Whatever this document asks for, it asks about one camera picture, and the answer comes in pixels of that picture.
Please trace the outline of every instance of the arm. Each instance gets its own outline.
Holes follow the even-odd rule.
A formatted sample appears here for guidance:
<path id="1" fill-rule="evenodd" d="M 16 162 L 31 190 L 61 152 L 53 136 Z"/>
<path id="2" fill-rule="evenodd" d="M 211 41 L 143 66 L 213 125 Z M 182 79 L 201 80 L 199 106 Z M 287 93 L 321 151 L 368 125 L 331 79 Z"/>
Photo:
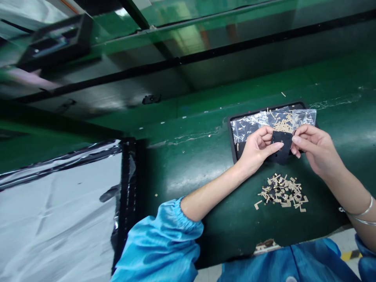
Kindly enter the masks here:
<path id="1" fill-rule="evenodd" d="M 270 144 L 272 133 L 271 127 L 260 128 L 248 137 L 236 165 L 183 199 L 161 204 L 156 218 L 138 222 L 128 233 L 112 281 L 193 281 L 201 219 L 282 148 L 283 143 Z"/>
<path id="2" fill-rule="evenodd" d="M 362 183 L 347 170 L 339 157 L 329 134 L 311 125 L 299 127 L 293 137 L 291 151 L 300 158 L 299 149 L 305 151 L 313 171 L 320 176 L 338 202 L 349 213 L 365 212 L 371 203 L 371 195 Z M 359 219 L 376 222 L 376 202 Z M 374 253 L 376 252 L 376 226 L 367 225 L 349 216 L 359 237 Z"/>
<path id="3" fill-rule="evenodd" d="M 283 147 L 283 143 L 271 143 L 273 128 L 262 127 L 247 138 L 242 157 L 229 170 L 181 201 L 183 213 L 193 221 L 200 221 L 220 201 L 227 197 L 247 178 L 253 175 L 271 154 Z"/>

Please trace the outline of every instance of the bracelet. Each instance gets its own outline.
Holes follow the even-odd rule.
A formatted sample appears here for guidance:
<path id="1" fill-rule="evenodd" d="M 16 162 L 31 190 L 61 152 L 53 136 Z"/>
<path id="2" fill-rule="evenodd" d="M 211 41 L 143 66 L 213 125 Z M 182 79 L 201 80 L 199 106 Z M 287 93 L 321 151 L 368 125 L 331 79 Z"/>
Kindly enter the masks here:
<path id="1" fill-rule="evenodd" d="M 371 194 L 370 194 L 370 196 L 371 196 L 371 203 L 370 203 L 368 209 L 367 209 L 365 212 L 363 212 L 363 213 L 358 213 L 358 214 L 355 214 L 355 213 L 349 213 L 349 212 L 348 212 L 347 210 L 345 210 L 343 207 L 339 207 L 338 210 L 339 210 L 340 212 L 345 212 L 348 216 L 351 216 L 352 218 L 356 219 L 357 221 L 359 221 L 359 222 L 361 222 L 361 223 L 364 223 L 364 224 L 367 224 L 367 225 L 374 225 L 374 226 L 376 226 L 376 222 L 364 221 L 364 220 L 361 220 L 361 219 L 359 219 L 359 218 L 356 218 L 356 216 L 365 215 L 366 213 L 368 213 L 368 212 L 371 210 L 371 208 L 372 208 L 372 206 L 373 206 L 373 197 L 372 197 Z"/>

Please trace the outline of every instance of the blue sleeve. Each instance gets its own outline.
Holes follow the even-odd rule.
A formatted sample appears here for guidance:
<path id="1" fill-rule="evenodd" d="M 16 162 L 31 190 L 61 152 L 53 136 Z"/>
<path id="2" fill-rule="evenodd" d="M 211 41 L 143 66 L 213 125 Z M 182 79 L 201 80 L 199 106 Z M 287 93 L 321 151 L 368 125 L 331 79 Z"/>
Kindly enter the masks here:
<path id="1" fill-rule="evenodd" d="M 375 281 L 376 279 L 376 254 L 368 249 L 363 241 L 355 234 L 355 241 L 358 245 L 362 258 L 359 260 L 359 274 L 364 282 Z"/>
<path id="2" fill-rule="evenodd" d="M 111 281 L 195 279 L 200 247 L 194 240 L 204 226 L 184 215 L 181 199 L 161 204 L 156 218 L 148 216 L 133 226 Z"/>

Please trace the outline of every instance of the hand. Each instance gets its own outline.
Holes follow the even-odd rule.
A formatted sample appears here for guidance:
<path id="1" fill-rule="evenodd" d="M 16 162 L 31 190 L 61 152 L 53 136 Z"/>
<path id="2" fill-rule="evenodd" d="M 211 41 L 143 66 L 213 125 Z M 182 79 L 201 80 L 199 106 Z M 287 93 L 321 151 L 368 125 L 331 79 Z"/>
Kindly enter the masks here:
<path id="1" fill-rule="evenodd" d="M 254 174 L 264 160 L 283 147 L 282 142 L 271 143 L 273 128 L 264 126 L 248 136 L 241 158 L 235 164 L 239 166 L 247 177 Z"/>
<path id="2" fill-rule="evenodd" d="M 312 125 L 302 125 L 294 133 L 291 152 L 301 157 L 305 152 L 312 170 L 323 180 L 329 180 L 346 171 L 328 133 Z"/>

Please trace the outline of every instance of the black bracket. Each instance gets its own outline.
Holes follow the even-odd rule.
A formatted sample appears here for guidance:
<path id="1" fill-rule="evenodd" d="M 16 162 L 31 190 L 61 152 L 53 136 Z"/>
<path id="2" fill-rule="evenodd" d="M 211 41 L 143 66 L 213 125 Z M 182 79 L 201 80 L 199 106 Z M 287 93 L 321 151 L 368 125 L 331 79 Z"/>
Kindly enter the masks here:
<path id="1" fill-rule="evenodd" d="M 142 103 L 144 105 L 147 105 L 147 104 L 159 103 L 160 101 L 161 101 L 160 95 L 148 95 L 148 96 L 145 96 L 145 98 L 142 100 Z"/>
<path id="2" fill-rule="evenodd" d="M 285 165 L 287 163 L 287 158 L 290 153 L 291 145 L 293 143 L 293 135 L 288 132 L 273 131 L 271 137 L 271 143 L 283 142 L 284 146 L 273 155 L 269 156 L 268 159 L 272 162 L 279 163 L 280 165 Z"/>

